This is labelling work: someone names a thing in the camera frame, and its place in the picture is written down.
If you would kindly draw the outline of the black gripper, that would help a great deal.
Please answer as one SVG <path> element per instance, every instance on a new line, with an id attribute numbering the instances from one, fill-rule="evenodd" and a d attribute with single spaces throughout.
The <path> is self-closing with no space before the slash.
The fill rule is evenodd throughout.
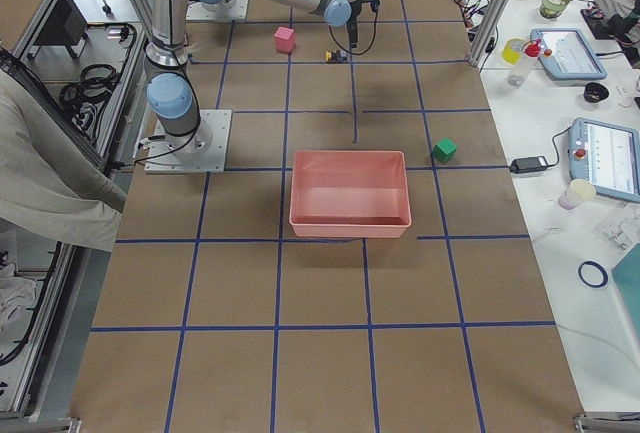
<path id="1" fill-rule="evenodd" d="M 355 49 L 358 46 L 358 24 L 357 18 L 362 11 L 362 0 L 348 0 L 351 13 L 346 22 L 346 33 L 348 38 L 348 48 Z"/>

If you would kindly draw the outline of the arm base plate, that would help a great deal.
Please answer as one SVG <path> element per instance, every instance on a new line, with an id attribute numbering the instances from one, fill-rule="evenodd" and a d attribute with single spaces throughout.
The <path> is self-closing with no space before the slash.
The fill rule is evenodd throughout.
<path id="1" fill-rule="evenodd" d="M 231 129 L 230 109 L 203 109 L 201 123 L 195 137 L 178 140 L 166 136 L 159 120 L 154 134 L 163 139 L 150 145 L 150 160 L 145 161 L 144 171 L 149 174 L 221 173 L 224 171 Z"/>
<path id="2" fill-rule="evenodd" d="M 222 0 L 218 3 L 206 3 L 190 0 L 186 13 L 189 22 L 228 23 L 246 20 L 249 0 Z"/>

